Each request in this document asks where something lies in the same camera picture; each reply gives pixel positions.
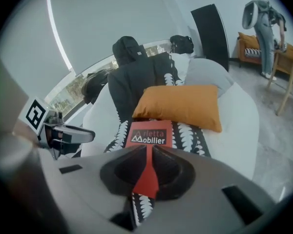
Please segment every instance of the wooden chair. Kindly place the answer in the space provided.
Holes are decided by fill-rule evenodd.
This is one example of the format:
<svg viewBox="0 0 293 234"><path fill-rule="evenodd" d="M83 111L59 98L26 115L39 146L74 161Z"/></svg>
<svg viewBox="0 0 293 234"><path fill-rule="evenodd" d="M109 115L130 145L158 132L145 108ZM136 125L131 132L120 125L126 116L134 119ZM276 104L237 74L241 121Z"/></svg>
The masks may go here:
<svg viewBox="0 0 293 234"><path fill-rule="evenodd" d="M268 82L267 89L269 89L270 84L272 83L272 78L274 77L277 69L281 70L285 73L290 74L288 88L287 88L286 93L283 97L282 103L276 113L279 116L284 109L285 103L287 102L287 99L288 99L290 92L292 90L292 87L293 87L293 60L289 59L284 53L276 52L274 64L273 64L273 69L272 69L272 75L271 75L270 80Z"/></svg>

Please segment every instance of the red book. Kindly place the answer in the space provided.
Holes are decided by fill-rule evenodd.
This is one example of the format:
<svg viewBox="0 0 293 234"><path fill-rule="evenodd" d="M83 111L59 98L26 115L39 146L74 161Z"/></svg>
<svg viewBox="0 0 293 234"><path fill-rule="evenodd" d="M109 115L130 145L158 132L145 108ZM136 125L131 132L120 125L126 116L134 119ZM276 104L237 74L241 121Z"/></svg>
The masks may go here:
<svg viewBox="0 0 293 234"><path fill-rule="evenodd" d="M156 198L159 190L158 179L152 165L152 146L172 146L172 125L170 120L133 122L130 127L126 147L146 145L146 167L133 192Z"/></svg>

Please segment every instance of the window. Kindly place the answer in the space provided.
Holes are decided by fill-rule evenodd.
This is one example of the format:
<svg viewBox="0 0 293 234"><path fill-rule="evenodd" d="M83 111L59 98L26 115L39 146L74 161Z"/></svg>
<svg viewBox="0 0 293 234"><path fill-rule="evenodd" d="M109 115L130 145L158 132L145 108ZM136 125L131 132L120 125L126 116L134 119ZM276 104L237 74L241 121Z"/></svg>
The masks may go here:
<svg viewBox="0 0 293 234"><path fill-rule="evenodd" d="M162 52L170 52L169 40L157 41L144 44L148 57ZM88 74L98 72L102 69L116 69L118 64L114 55L109 56L76 76L71 69L71 73L62 79L59 84L44 99L46 103L61 111L65 118L68 118L76 110L84 105L84 96L82 95L82 86Z"/></svg>

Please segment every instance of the person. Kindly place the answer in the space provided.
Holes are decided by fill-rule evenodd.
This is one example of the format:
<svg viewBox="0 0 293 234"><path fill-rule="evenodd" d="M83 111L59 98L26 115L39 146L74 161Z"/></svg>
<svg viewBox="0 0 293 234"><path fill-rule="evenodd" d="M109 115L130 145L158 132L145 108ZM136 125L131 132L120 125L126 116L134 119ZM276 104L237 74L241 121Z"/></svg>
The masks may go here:
<svg viewBox="0 0 293 234"><path fill-rule="evenodd" d="M258 18L254 26L256 36L259 42L262 59L262 73L261 75L267 79L270 79L273 67L273 56L274 56L274 42L272 26L277 24L280 29L280 43L279 49L283 49L286 31L285 19L283 15L273 9L269 1L265 0L254 0L258 6Z"/></svg>

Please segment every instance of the orange pillow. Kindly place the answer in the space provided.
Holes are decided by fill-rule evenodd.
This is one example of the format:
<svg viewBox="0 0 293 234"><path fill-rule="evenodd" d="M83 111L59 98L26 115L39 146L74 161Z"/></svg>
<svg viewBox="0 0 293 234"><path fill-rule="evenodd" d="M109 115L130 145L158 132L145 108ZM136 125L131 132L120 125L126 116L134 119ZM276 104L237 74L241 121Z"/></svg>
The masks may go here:
<svg viewBox="0 0 293 234"><path fill-rule="evenodd" d="M256 36L248 36L239 32L239 37L245 43L246 48L259 49L259 44Z"/></svg>
<svg viewBox="0 0 293 234"><path fill-rule="evenodd" d="M222 131L214 85L149 87L132 117L169 119L218 133Z"/></svg>

